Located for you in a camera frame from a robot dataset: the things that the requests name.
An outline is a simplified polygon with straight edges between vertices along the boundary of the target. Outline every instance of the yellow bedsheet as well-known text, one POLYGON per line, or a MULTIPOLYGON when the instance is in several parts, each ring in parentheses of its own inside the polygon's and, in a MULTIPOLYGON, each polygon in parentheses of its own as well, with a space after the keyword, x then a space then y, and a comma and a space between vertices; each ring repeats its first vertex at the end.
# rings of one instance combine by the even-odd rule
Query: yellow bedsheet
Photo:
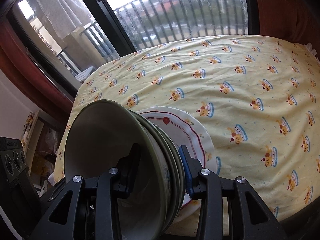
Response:
MULTIPOLYGON (((55 181, 64 176, 68 130, 90 102, 111 99, 133 111, 171 106, 206 127, 219 175, 247 178, 283 220, 320 194, 319 80, 320 65, 302 45, 265 36, 187 39, 127 55, 101 66, 80 87, 55 181)), ((169 232, 195 235, 197 216, 169 232)))

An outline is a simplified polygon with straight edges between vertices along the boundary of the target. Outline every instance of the black speaker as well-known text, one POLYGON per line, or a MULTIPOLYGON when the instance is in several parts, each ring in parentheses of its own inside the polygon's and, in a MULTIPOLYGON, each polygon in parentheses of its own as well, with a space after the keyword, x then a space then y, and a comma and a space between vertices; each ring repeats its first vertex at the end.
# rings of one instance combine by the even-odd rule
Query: black speaker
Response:
POLYGON ((0 137, 0 206, 23 238, 41 218, 40 198, 26 167, 21 141, 0 137))

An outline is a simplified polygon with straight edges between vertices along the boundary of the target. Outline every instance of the balcony railing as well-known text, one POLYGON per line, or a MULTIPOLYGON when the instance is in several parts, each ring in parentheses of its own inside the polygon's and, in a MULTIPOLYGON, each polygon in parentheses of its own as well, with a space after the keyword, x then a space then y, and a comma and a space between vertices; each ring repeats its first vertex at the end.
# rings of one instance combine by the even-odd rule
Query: balcony railing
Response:
MULTIPOLYGON (((246 34, 245 0, 134 0, 114 10, 137 50, 210 35, 246 34)), ((94 22, 83 33, 111 61, 113 46, 94 22)))

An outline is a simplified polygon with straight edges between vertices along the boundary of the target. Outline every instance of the glass pane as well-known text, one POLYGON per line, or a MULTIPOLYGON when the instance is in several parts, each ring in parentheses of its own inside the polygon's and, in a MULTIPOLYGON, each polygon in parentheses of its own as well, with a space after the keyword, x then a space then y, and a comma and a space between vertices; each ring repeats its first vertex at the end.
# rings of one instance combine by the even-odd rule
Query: glass pane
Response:
POLYGON ((246 0, 107 0, 137 50, 165 42, 247 34, 246 0))
POLYGON ((14 13, 40 51, 76 88, 118 53, 82 0, 18 0, 14 13))

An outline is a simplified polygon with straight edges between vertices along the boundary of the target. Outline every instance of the white plate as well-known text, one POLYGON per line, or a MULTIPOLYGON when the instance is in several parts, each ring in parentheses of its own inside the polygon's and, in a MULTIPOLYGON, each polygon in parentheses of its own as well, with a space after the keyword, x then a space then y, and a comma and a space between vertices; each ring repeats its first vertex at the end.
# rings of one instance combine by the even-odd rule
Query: white plate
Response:
MULTIPOLYGON (((173 141, 178 149, 186 145, 191 157, 200 161, 204 168, 217 173, 216 158, 212 156, 214 146, 205 127, 189 113, 167 106, 154 106, 138 111, 150 122, 159 126, 173 141)), ((201 202, 189 205, 191 199, 185 193, 181 210, 173 223, 190 216, 201 205, 201 202)))

